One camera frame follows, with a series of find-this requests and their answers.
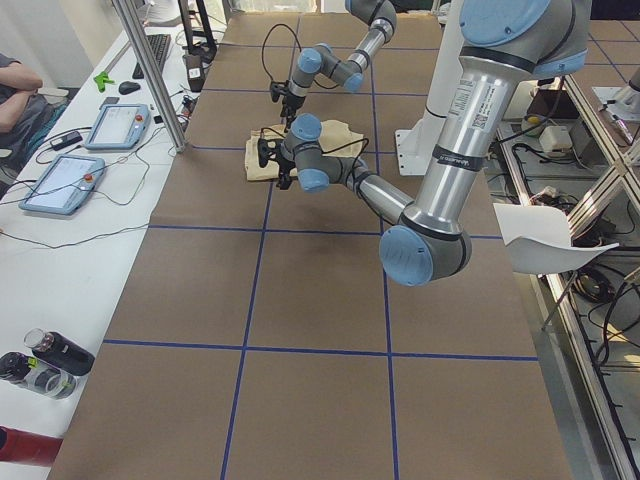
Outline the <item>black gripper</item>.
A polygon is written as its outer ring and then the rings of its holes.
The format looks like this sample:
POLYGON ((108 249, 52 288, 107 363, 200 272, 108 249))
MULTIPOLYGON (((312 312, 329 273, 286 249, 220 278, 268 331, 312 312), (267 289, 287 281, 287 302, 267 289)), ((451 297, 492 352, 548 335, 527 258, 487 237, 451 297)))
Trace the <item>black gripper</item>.
POLYGON ((296 165, 292 156, 285 152, 283 144, 283 140, 258 139, 258 165, 259 173, 264 179, 275 180, 278 189, 288 190, 293 181, 296 165))
POLYGON ((293 80, 284 82, 271 81, 270 95, 274 103, 282 99, 281 116, 286 118, 285 130, 289 131, 298 110, 302 108, 306 99, 306 88, 298 85, 293 80))

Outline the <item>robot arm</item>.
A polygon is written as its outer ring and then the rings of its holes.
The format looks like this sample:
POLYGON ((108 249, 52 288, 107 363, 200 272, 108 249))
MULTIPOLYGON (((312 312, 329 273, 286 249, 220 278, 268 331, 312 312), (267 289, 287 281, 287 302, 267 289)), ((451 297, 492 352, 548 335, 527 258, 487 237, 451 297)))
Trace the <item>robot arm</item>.
POLYGON ((332 184, 351 189, 389 223, 379 256, 386 274, 420 286, 461 271, 472 245, 461 210, 482 169, 496 129, 519 83, 582 68, 591 5, 587 1, 467 1, 460 14, 462 74, 416 197, 370 171, 357 157, 337 157, 319 142, 320 120, 302 107, 315 77, 356 91, 373 55, 391 41, 397 17, 388 1, 349 1, 369 30, 346 59, 325 44, 302 50, 290 78, 273 83, 286 121, 280 139, 260 139, 261 166, 276 163, 278 187, 298 182, 308 192, 332 184))
POLYGON ((307 93, 319 74, 351 93, 357 92, 364 72, 384 44, 391 41, 397 26, 396 10, 387 0, 345 1, 345 9, 368 26, 368 32, 346 60, 340 59, 326 43, 304 48, 297 57, 289 79, 270 83, 273 102, 282 99, 280 116, 290 129, 307 93))

